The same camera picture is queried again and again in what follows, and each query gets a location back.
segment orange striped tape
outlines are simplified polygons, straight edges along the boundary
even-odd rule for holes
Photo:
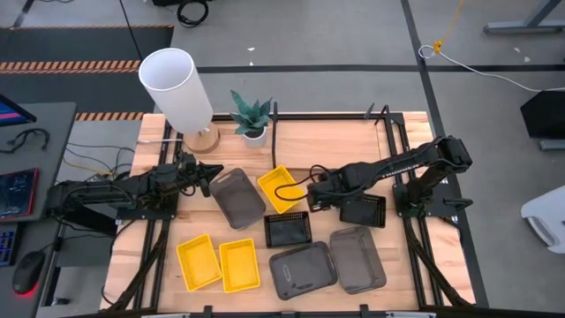
[[[85,29],[85,28],[127,28],[128,26],[21,26],[21,27],[0,27],[10,30],[26,30],[26,29]],[[134,25],[132,27],[175,27],[173,25]]]
[[[122,112],[96,112],[77,113],[75,120],[78,121],[103,121],[103,120],[141,120],[144,111],[122,111]]]
[[[137,72],[139,60],[0,62],[0,74]]]

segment computer screen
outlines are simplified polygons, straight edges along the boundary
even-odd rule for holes
[[[22,109],[4,95],[0,95],[0,127],[35,122],[34,115]]]

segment yellow tray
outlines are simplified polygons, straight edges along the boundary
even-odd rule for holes
[[[212,241],[207,234],[177,246],[177,256],[189,292],[222,278]]]
[[[279,214],[288,211],[289,208],[298,204],[298,201],[284,201],[275,195],[275,189],[277,187],[297,183],[284,166],[280,165],[274,170],[271,170],[265,176],[257,179],[257,183],[259,183],[261,190],[267,195],[268,200],[271,201],[271,204]],[[297,185],[284,187],[277,191],[277,193],[283,198],[288,199],[299,198],[304,195],[302,189]]]
[[[220,260],[224,292],[239,292],[261,285],[252,238],[220,244]]]

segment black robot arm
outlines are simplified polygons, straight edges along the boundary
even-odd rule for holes
[[[108,203],[114,208],[161,210],[179,192],[192,195],[199,186],[210,196],[209,184],[223,170],[220,164],[197,163],[194,155],[177,154],[174,163],[164,163],[138,176],[118,181],[64,181],[49,189],[47,210],[64,216],[87,204]]]
[[[407,184],[411,204],[425,204],[432,189],[447,175],[466,171],[472,160],[459,139],[439,137],[401,155],[376,163],[350,163],[338,170],[322,173],[319,181],[308,185],[308,205],[312,212],[341,207],[373,187],[379,180],[420,167],[428,167],[422,177]]]

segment floor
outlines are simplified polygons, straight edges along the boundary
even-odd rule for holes
[[[25,0],[4,0],[0,26],[10,26]],[[409,0],[418,37],[431,44],[443,35],[456,0]],[[491,307],[565,312],[565,256],[552,254],[520,217],[522,205],[565,180],[563,153],[542,153],[529,139],[519,108],[535,94],[497,79],[468,72],[430,72],[425,90],[412,49],[402,1],[397,0],[214,0],[206,22],[175,28],[172,46],[187,50],[198,66],[221,71],[253,65],[408,65],[409,72],[229,72],[202,73],[217,112],[235,110],[230,89],[247,99],[273,96],[280,111],[366,110],[372,103],[392,110],[425,110],[437,102],[445,132],[462,138],[474,164],[459,177],[486,296]],[[524,19],[532,0],[474,0],[465,3],[443,52],[471,65],[562,64],[564,34],[485,35],[486,22]],[[177,24],[175,7],[124,0],[133,25]],[[193,6],[196,15],[200,8]],[[565,19],[565,4],[551,19]],[[116,0],[76,0],[68,4],[35,1],[23,26],[124,25]],[[448,65],[435,57],[429,65]],[[565,86],[562,72],[505,72],[527,86]],[[77,122],[72,141],[87,145],[133,147],[139,122]],[[113,166],[116,151],[72,148]],[[73,163],[96,163],[68,154]],[[120,163],[131,161],[123,153]],[[59,179],[86,179],[92,173],[63,166]],[[92,242],[107,251],[104,242]],[[101,255],[90,268],[69,269],[56,295],[72,295],[68,307],[40,311],[40,317],[92,313],[98,307],[107,262]],[[72,284],[76,277],[86,284]]]

